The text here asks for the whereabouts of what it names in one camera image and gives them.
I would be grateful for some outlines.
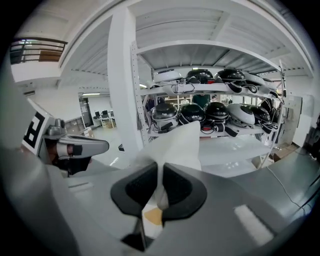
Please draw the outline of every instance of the door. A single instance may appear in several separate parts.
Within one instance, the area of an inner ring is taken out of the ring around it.
[[[93,126],[94,122],[91,117],[88,98],[80,98],[79,103],[85,127]]]

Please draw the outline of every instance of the paper towel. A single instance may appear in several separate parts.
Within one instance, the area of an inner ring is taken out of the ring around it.
[[[177,127],[146,145],[135,159],[134,165],[138,167],[144,167],[152,162],[157,163],[157,188],[154,196],[157,206],[162,210],[169,206],[162,184],[164,164],[177,164],[201,171],[198,159],[199,131],[198,121]]]
[[[201,171],[198,159],[199,130],[198,121],[177,127],[153,140],[136,157],[136,167],[142,168],[153,162],[158,165],[157,188],[142,210],[144,234],[147,237],[155,239],[162,232],[162,211],[169,207],[162,183],[164,164],[177,164]]]

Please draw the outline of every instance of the desk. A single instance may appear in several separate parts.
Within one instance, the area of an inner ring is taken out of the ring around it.
[[[105,117],[105,118],[99,118],[99,120],[101,121],[101,125],[103,125],[102,124],[102,121],[111,121],[111,125],[112,125],[112,128],[115,128],[115,126],[114,126],[114,122],[115,122],[115,118],[114,117]]]

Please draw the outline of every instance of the helmet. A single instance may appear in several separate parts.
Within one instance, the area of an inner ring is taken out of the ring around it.
[[[214,76],[208,69],[193,69],[186,75],[187,79],[195,77],[200,84],[212,84],[214,82]]]
[[[256,125],[261,123],[270,123],[270,115],[262,106],[250,105],[248,108],[253,112]]]
[[[267,134],[270,134],[274,129],[278,129],[278,124],[271,122],[268,111],[266,111],[262,106],[250,105],[248,108],[253,112],[255,124],[260,125],[263,131]]]
[[[214,75],[215,78],[218,78],[219,76],[235,93],[241,93],[242,87],[247,87],[255,94],[258,91],[256,81],[260,79],[259,82],[264,84],[263,79],[259,76],[242,72],[234,68],[225,68]]]
[[[160,82],[167,82],[172,80],[179,80],[181,78],[182,76],[178,71],[174,69],[169,69],[169,70],[160,71],[157,74],[155,74],[153,78],[153,82],[160,83]]]
[[[252,110],[248,107],[232,103],[227,106],[231,116],[231,123],[239,127],[247,127],[248,125],[255,124],[255,116]]]
[[[194,121],[204,121],[205,114],[203,109],[198,104],[189,103],[181,107],[178,119],[182,125],[186,125]]]
[[[152,119],[160,130],[176,127],[178,125],[177,115],[176,107],[169,103],[160,103],[152,110]]]
[[[255,74],[250,74],[248,72],[243,72],[243,74],[248,84],[255,85],[255,86],[266,85],[265,80],[263,80],[260,76],[257,76]]]
[[[219,71],[214,75],[214,79],[217,79],[218,77],[220,77],[224,83],[246,80],[244,73],[234,68],[225,68],[224,70]]]
[[[238,69],[225,68],[214,75],[214,79],[222,79],[224,83],[230,87],[235,93],[241,93],[242,87],[240,83],[245,83],[245,75]]]
[[[204,105],[203,112],[207,120],[212,120],[216,123],[225,123],[229,116],[227,107],[220,102],[208,102]]]

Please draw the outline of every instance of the metal shelf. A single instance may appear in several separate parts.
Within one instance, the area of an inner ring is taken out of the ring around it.
[[[166,61],[159,57],[159,51],[166,56]],[[136,54],[156,72],[191,66],[237,68],[253,74],[281,70],[278,65],[253,51],[212,40],[176,40],[157,43],[137,49]]]
[[[144,89],[140,91],[140,95],[159,95],[159,96],[178,96],[178,95],[190,95],[190,94],[227,94],[237,96],[249,96],[254,98],[269,98],[272,100],[279,100],[272,94],[265,94],[257,91],[257,93],[251,92],[248,88],[242,88],[241,93],[235,93],[225,83],[212,83],[212,84],[179,84],[179,85],[165,85],[153,89]]]
[[[254,128],[241,128],[241,127],[237,127],[237,126],[234,126],[232,124],[228,124],[227,125],[228,127],[232,128],[233,130],[238,130],[239,133],[237,136],[240,136],[240,135],[250,135],[250,134],[263,134],[265,133],[261,127],[259,126],[254,126]],[[150,129],[150,133],[148,133],[148,135],[150,137],[161,137],[161,136],[164,136],[166,135],[166,133],[157,133],[155,130],[155,127],[154,125],[151,126],[151,129]],[[227,134],[225,131],[224,132],[217,132],[217,131],[214,131],[213,133],[211,133],[211,131],[205,131],[205,132],[201,132],[199,131],[199,137],[212,137],[212,138],[216,138],[216,137],[221,137],[221,136],[229,136],[229,134]]]
[[[257,170],[250,160],[227,162],[224,164],[207,165],[201,167],[203,172],[225,178],[248,174]]]
[[[222,165],[265,155],[270,148],[251,135],[217,137],[200,140],[202,166]]]

